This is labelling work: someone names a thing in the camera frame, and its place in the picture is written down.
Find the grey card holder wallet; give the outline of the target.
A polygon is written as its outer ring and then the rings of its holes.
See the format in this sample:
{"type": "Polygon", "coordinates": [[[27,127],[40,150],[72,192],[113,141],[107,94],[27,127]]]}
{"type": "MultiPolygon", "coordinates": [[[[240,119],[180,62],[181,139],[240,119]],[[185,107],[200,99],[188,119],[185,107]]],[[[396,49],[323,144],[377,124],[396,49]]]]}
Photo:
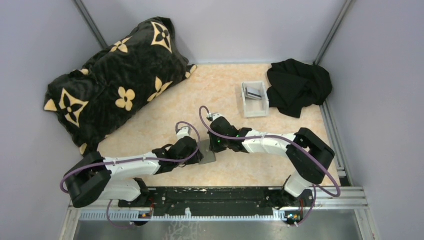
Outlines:
{"type": "Polygon", "coordinates": [[[211,143],[209,139],[200,142],[199,152],[203,158],[199,161],[200,165],[210,164],[217,161],[215,153],[210,149],[211,143]]]}

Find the white plastic card tray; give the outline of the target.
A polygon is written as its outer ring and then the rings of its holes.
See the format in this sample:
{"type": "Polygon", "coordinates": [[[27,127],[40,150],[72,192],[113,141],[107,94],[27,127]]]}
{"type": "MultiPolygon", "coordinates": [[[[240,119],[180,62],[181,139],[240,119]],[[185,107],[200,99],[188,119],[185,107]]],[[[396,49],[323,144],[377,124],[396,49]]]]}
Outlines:
{"type": "Polygon", "coordinates": [[[245,118],[261,118],[269,115],[269,98],[263,81],[242,82],[241,95],[245,118]]]}

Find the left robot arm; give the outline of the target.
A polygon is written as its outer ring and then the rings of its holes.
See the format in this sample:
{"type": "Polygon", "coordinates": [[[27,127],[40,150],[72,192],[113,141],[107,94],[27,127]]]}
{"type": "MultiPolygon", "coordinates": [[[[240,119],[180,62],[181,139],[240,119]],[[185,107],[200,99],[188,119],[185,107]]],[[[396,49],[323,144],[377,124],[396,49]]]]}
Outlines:
{"type": "Polygon", "coordinates": [[[98,200],[118,200],[144,207],[150,193],[142,176],[172,172],[177,167],[199,164],[204,158],[193,138],[184,136],[151,152],[132,156],[104,157],[98,151],[87,154],[62,180],[75,208],[98,200]]]}

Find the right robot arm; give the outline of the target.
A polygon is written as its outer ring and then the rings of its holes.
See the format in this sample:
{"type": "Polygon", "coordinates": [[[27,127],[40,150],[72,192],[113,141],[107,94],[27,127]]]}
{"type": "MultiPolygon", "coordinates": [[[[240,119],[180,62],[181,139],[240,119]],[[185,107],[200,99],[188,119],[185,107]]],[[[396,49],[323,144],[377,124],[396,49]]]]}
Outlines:
{"type": "Polygon", "coordinates": [[[207,120],[210,149],[214,153],[230,149],[236,153],[278,155],[290,160],[295,172],[281,193],[287,206],[295,206],[310,186],[320,185],[335,158],[333,149],[308,128],[302,127],[290,134],[273,134],[246,127],[237,129],[219,113],[209,114],[207,120]]]}

